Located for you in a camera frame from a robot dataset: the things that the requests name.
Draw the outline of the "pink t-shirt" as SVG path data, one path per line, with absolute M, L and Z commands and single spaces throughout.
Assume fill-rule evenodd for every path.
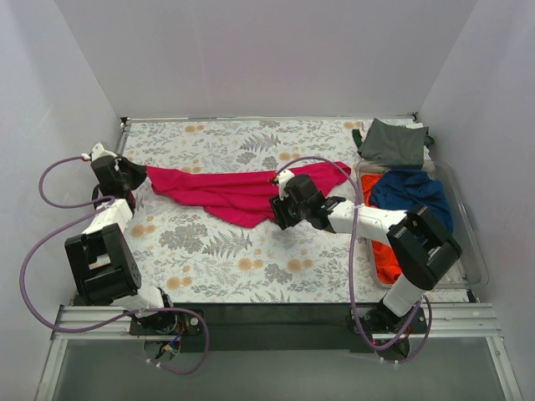
M 180 206 L 201 207 L 242 228 L 276 220 L 271 199 L 279 197 L 279 190 L 273 184 L 273 170 L 224 174 L 192 174 L 154 166 L 146 170 L 153 192 Z

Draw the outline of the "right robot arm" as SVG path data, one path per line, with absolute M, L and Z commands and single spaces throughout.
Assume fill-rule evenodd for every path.
M 359 318 L 370 331 L 402 330 L 417 302 L 461 257 L 458 242 L 426 206 L 388 211 L 356 205 L 343 197 L 324 196 L 310 176 L 295 175 L 291 170 L 282 171 L 273 182 L 278 194 L 270 204 L 281 229 L 306 221 L 321 231 L 361 234 L 393 251 L 400 276 L 378 304 Z

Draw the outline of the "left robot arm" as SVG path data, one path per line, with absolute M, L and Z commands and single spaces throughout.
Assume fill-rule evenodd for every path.
M 98 185 L 95 195 L 112 196 L 100 202 L 97 215 L 78 236 L 64 243 L 78 294 L 88 306 L 117 306 L 135 311 L 145 330 L 167 334 L 176 328 L 178 315 L 159 287 L 142 282 L 141 273 L 124 231 L 135 214 L 136 190 L 146 179 L 146 168 L 97 143 L 89 154 Z

